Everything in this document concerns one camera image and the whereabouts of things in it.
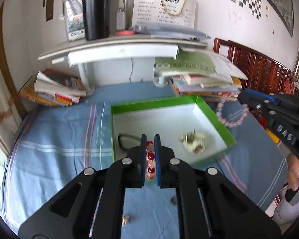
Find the person right hand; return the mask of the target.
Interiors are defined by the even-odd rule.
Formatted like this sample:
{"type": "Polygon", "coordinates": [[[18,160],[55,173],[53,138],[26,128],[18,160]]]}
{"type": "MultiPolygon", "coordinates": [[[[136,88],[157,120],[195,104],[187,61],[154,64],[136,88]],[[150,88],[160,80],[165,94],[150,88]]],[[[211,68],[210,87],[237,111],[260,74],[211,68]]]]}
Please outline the person right hand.
{"type": "Polygon", "coordinates": [[[299,188],[299,159],[293,153],[289,154],[286,159],[288,164],[288,186],[291,190],[296,191],[299,188]]]}

